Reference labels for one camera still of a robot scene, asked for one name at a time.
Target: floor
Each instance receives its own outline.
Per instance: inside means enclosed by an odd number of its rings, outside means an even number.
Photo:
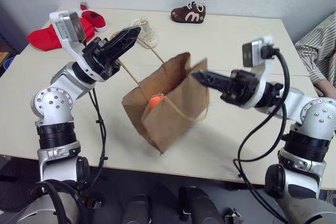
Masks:
[[[0,158],[0,167],[6,160]],[[177,195],[182,186],[196,186],[204,190],[213,200],[220,213],[227,207],[235,208],[244,223],[278,223],[265,211],[246,190],[232,190],[232,183],[218,180],[135,172],[129,170],[104,169],[102,176],[91,190],[92,196],[102,198],[102,206],[90,213],[93,224],[120,223],[127,202],[137,194],[146,194],[153,203],[152,223],[172,224],[180,222],[177,214]],[[261,193],[276,207],[275,201]],[[3,213],[0,223],[13,224],[19,215]]]

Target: black cable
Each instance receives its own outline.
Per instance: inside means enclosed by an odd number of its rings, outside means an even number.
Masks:
[[[33,195],[36,192],[36,189],[44,188],[46,192],[51,197],[52,203],[54,204],[55,214],[57,216],[58,224],[68,224],[67,215],[65,213],[65,209],[60,199],[56,189],[51,183],[42,181],[37,182],[30,190],[30,195]]]
[[[96,123],[99,123],[99,127],[100,127],[100,134],[101,134],[101,140],[102,140],[102,149],[101,149],[101,154],[100,154],[100,160],[99,160],[99,165],[98,165],[98,173],[97,175],[94,177],[94,179],[91,182],[91,185],[85,190],[85,192],[88,192],[92,186],[94,185],[94,183],[97,181],[98,177],[100,176],[103,166],[104,166],[104,162],[105,160],[107,160],[108,158],[105,157],[105,145],[106,145],[106,127],[104,124],[104,120],[100,114],[100,110],[99,110],[99,105],[98,105],[98,99],[97,99],[97,95],[96,95],[96,91],[93,88],[92,89],[92,93],[93,93],[93,97],[91,92],[89,92],[89,96],[91,99],[91,102],[97,112],[97,116],[98,116],[98,120],[96,121]]]
[[[77,205],[77,208],[79,210],[80,223],[81,224],[89,224],[86,207],[85,207],[85,205],[83,203],[82,198],[79,196],[78,192],[75,189],[73,189],[67,183],[59,181],[59,180],[56,180],[56,179],[48,179],[48,180],[46,180],[46,182],[54,184],[55,186],[63,189],[65,192],[67,192],[68,194],[70,194],[70,196],[74,199],[74,201],[75,201],[75,203]]]
[[[257,132],[261,127],[263,127],[277,112],[280,108],[282,108],[282,112],[283,115],[286,116],[287,119],[287,111],[286,111],[286,106],[285,106],[285,100],[287,98],[287,95],[289,93],[289,88],[290,88],[290,76],[289,76],[289,70],[286,64],[285,59],[283,58],[282,54],[280,53],[279,49],[273,49],[273,48],[269,48],[271,50],[271,55],[276,55],[280,61],[280,64],[282,66],[283,69],[283,75],[284,75],[284,79],[285,79],[285,85],[284,85],[284,91],[283,91],[283,95],[282,97],[278,100],[274,110],[257,126],[255,127],[242,141],[242,143],[239,146],[238,149],[238,155],[237,158],[233,160],[234,165],[236,166],[236,168],[238,169],[241,177],[243,178],[245,184],[247,185],[249,191],[252,193],[252,195],[256,198],[256,200],[268,211],[270,212],[273,216],[275,216],[277,219],[281,220],[284,223],[287,223],[286,219],[281,216],[281,214],[279,214],[269,203],[267,203],[267,201],[264,199],[264,197],[261,196],[261,194],[256,190],[256,188],[250,183],[250,181],[248,180],[246,174],[244,173],[243,167],[242,167],[242,162],[252,162],[252,161],[256,161],[256,160],[260,160],[261,158],[267,156],[269,153],[271,153],[275,147],[277,146],[277,144],[280,142],[282,133],[285,129],[286,126],[286,120],[283,118],[282,119],[282,124],[281,124],[281,128],[280,128],[280,132],[278,134],[278,137],[276,139],[276,141],[274,142],[273,146],[264,154],[262,154],[261,156],[257,157],[257,158],[253,158],[253,159],[241,159],[241,152],[242,152],[242,148],[244,147],[245,143],[247,142],[247,140],[255,133]]]

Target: table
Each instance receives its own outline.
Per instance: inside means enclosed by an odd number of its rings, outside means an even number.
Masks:
[[[145,15],[159,35],[156,50],[165,60],[190,51],[193,63],[207,57],[209,69],[226,75],[234,68],[242,68],[243,43],[272,33],[275,46],[280,48],[289,65],[291,85],[307,95],[316,96],[308,73],[281,20],[207,15],[203,24],[194,25],[174,23],[169,19],[169,13],[163,12],[114,9],[96,11],[109,23],[109,29],[97,33],[97,36],[109,37],[132,19]],[[121,60],[138,79],[145,78],[160,65],[148,49],[138,44],[123,55]],[[34,126],[37,118],[30,110],[29,101],[39,89],[48,86],[52,75],[69,61],[71,57],[63,49],[43,52],[31,45],[16,57],[0,79],[0,153],[37,158],[39,145]],[[269,81],[283,82],[278,62]],[[243,110],[227,104],[219,98],[219,92],[211,90],[206,120],[195,124],[167,152],[160,155],[137,133],[121,105],[122,97],[135,86],[124,70],[107,82],[96,85],[100,110],[108,131],[106,154],[109,159],[105,162],[105,167],[241,181],[232,159],[236,157],[242,139],[266,115],[254,109]],[[95,124],[96,112],[87,95],[76,102],[72,114],[77,139],[82,147],[80,155],[87,157],[90,165],[98,165],[100,131]],[[276,138],[280,123],[279,119],[272,119],[252,137],[243,151],[243,157],[254,157],[268,149]],[[326,157],[323,188],[336,188],[336,157],[332,155],[335,148],[336,145],[331,143]],[[277,163],[277,150],[258,162],[244,166],[251,182],[264,183],[267,167]]]

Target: paper bag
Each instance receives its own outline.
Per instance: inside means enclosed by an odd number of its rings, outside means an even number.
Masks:
[[[191,72],[206,70],[204,59],[190,67],[190,53],[185,52],[165,62],[122,99],[122,105],[136,130],[161,153],[191,126],[208,106],[208,90]],[[152,110],[149,99],[158,94],[165,99]]]

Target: brown children's shoe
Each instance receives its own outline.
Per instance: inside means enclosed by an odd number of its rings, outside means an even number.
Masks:
[[[190,2],[187,6],[175,8],[171,12],[171,18],[178,23],[195,23],[200,24],[205,17],[205,1]]]

